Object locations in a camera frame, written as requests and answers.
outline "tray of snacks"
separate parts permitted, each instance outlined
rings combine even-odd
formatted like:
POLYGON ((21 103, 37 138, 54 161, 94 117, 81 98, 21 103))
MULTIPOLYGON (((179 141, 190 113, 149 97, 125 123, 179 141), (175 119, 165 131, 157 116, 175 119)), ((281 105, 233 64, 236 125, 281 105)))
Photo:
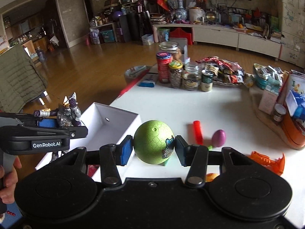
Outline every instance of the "tray of snacks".
POLYGON ((244 83, 245 71, 236 62, 220 59, 217 56, 196 61, 204 70, 214 73, 213 83, 229 87, 240 87, 244 83))

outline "human hand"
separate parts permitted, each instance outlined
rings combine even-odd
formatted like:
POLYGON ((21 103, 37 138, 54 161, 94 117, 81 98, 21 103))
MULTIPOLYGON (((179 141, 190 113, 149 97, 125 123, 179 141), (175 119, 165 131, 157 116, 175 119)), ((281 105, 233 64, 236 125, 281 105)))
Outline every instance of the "human hand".
POLYGON ((4 169, 2 166, 0 166, 0 178, 4 177, 3 185, 5 187, 4 189, 0 190, 0 198, 4 204, 11 204, 15 201, 14 191, 18 181, 18 176, 15 168, 20 169, 21 167, 22 165, 20 159, 19 157, 16 157, 12 172, 8 173, 4 177, 4 169))

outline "blue and white vase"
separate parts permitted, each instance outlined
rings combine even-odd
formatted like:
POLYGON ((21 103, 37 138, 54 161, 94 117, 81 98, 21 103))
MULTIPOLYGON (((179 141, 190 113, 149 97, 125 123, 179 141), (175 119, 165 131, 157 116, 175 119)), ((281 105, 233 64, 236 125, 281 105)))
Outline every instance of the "blue and white vase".
POLYGON ((183 7, 183 0, 178 0, 178 8, 176 9, 177 21, 186 20, 188 17, 188 11, 183 7))

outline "quilted cover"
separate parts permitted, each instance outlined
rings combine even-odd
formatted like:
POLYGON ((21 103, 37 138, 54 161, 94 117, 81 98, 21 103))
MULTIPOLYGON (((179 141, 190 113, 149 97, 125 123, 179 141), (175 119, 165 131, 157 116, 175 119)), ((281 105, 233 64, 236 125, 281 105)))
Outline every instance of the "quilted cover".
POLYGON ((40 96, 48 82, 36 69, 21 45, 0 56, 0 110, 18 113, 23 106, 40 96))

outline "green ball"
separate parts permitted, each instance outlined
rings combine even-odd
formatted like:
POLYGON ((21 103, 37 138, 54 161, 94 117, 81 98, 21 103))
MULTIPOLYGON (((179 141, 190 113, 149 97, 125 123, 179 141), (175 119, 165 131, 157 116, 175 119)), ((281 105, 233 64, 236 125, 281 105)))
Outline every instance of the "green ball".
POLYGON ((173 153, 173 132, 164 122, 147 121, 135 132, 133 145, 136 155, 143 162, 160 164, 173 153))

